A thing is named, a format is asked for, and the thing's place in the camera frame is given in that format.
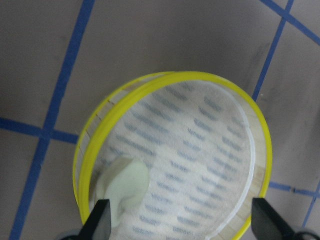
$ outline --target floor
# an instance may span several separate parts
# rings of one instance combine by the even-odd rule
[[[319,13],[319,0],[2,1],[0,238],[79,229],[72,161],[90,113],[131,79],[181,70],[252,95],[273,143],[266,199],[320,233]]]

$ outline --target round container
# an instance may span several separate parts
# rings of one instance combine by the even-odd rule
[[[257,104],[232,82],[204,72],[149,74],[97,107],[73,162],[82,222],[95,204],[99,174],[122,154],[146,164],[150,183],[111,240],[239,239],[272,168],[270,133]]]

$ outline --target yellow rim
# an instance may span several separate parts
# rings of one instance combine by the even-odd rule
[[[271,137],[270,137],[266,120],[262,112],[260,111],[259,107],[257,106],[257,104],[240,87],[238,87],[234,83],[220,76],[210,74],[210,73],[195,72],[195,71],[176,72],[169,75],[160,76],[154,80],[147,82],[146,84],[143,84],[142,86],[131,91],[130,93],[128,93],[124,98],[122,98],[117,104],[114,105],[114,107],[106,114],[104,119],[101,121],[101,123],[97,127],[83,156],[83,162],[82,162],[80,176],[79,176],[79,183],[78,183],[79,193],[78,193],[77,202],[79,205],[80,216],[83,223],[87,220],[90,214],[89,186],[90,186],[92,170],[95,165],[95,160],[99,154],[100,148],[103,145],[105,139],[107,138],[107,136],[109,135],[113,127],[116,125],[118,120],[127,112],[128,109],[130,109],[136,102],[138,102],[140,99],[142,99],[146,95],[158,89],[161,89],[167,85],[184,82],[184,81],[192,81],[192,80],[209,81],[209,82],[213,82],[213,83],[228,87],[229,89],[239,94],[252,107],[252,109],[256,113],[260,121],[260,124],[262,126],[262,130],[265,138],[265,144],[266,144],[266,167],[265,167],[264,180],[263,180],[263,184],[262,184],[259,196],[264,197],[266,195],[270,177],[271,177],[271,169],[272,169],[272,146],[271,146]],[[138,81],[137,79],[134,81],[131,81],[125,86],[129,86],[130,84],[133,84],[137,81]],[[111,94],[107,99],[110,99],[117,92],[114,92],[113,94]],[[81,142],[84,132],[82,132],[80,139],[78,141],[78,144]],[[237,232],[237,234],[233,237],[233,239],[238,240],[244,234],[244,232],[248,229],[248,227],[250,226],[250,223],[251,223],[251,217],[248,217],[248,219],[245,221],[242,228]]]
[[[104,105],[107,104],[107,102],[112,99],[115,95],[117,95],[120,91],[122,91],[125,88],[128,88],[129,86],[131,86],[132,84],[135,84],[137,82],[140,82],[144,79],[150,78],[150,77],[155,77],[158,75],[167,75],[169,73],[172,73],[172,71],[163,71],[163,72],[155,72],[155,73],[151,73],[148,75],[144,75],[141,77],[138,77],[130,82],[127,82],[126,84],[120,86],[119,88],[117,88],[116,90],[114,90],[109,96],[107,96],[97,107],[96,109],[93,111],[93,113],[91,114],[90,118],[88,119],[88,121],[85,123],[84,128],[77,140],[76,143],[76,147],[75,147],[75,152],[74,152],[74,156],[73,156],[73,166],[72,166],[72,185],[73,185],[73,193],[74,193],[74,197],[76,200],[77,205],[79,206],[79,201],[78,201],[78,190],[77,190],[77,183],[76,183],[76,167],[77,167],[77,160],[78,160],[78,153],[80,150],[80,145],[85,137],[85,134],[87,132],[87,129],[89,128],[89,126],[92,124],[93,120],[95,119],[95,117],[97,116],[97,113],[99,113],[101,111],[101,109],[104,107]]]

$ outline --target black object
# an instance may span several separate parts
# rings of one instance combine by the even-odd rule
[[[108,240],[111,234],[111,210],[108,199],[98,200],[78,235],[62,240]]]
[[[264,198],[253,198],[251,229],[257,240],[320,240],[310,231],[295,232]]]

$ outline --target tiled floor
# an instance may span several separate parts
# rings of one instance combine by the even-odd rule
[[[250,95],[256,89],[273,142],[266,198],[289,224],[320,233],[320,3],[294,0],[291,15],[286,5],[1,2],[0,238],[55,239],[79,228],[72,160],[88,116],[124,82],[179,70],[220,75]]]

